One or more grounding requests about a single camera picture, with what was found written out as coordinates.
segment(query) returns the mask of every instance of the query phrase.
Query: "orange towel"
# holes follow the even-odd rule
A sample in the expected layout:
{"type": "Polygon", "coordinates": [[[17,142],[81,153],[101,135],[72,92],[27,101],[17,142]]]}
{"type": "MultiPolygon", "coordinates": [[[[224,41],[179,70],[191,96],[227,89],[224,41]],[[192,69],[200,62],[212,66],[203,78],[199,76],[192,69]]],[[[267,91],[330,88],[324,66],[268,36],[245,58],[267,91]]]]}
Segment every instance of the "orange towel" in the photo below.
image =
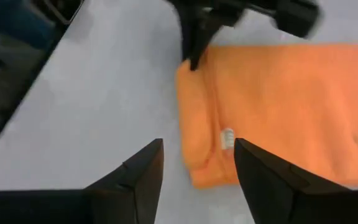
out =
{"type": "Polygon", "coordinates": [[[183,157],[197,188],[238,183],[221,133],[358,187],[358,45],[211,47],[177,71],[183,157]]]}

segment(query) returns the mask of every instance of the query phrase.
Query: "table surface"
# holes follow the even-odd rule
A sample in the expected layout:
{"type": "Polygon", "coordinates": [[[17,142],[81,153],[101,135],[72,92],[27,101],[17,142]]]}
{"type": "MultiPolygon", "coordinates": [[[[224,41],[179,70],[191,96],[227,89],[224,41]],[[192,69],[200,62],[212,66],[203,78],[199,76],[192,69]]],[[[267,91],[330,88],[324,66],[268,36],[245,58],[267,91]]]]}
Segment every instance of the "table surface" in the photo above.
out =
{"type": "MultiPolygon", "coordinates": [[[[250,12],[213,42],[358,42],[358,2],[320,3],[324,21],[311,40],[284,34],[250,12]]],[[[156,223],[253,223],[239,186],[191,186],[180,151],[179,64],[180,28],[168,3],[86,0],[0,135],[0,190],[86,187],[163,138],[156,223]]]]}

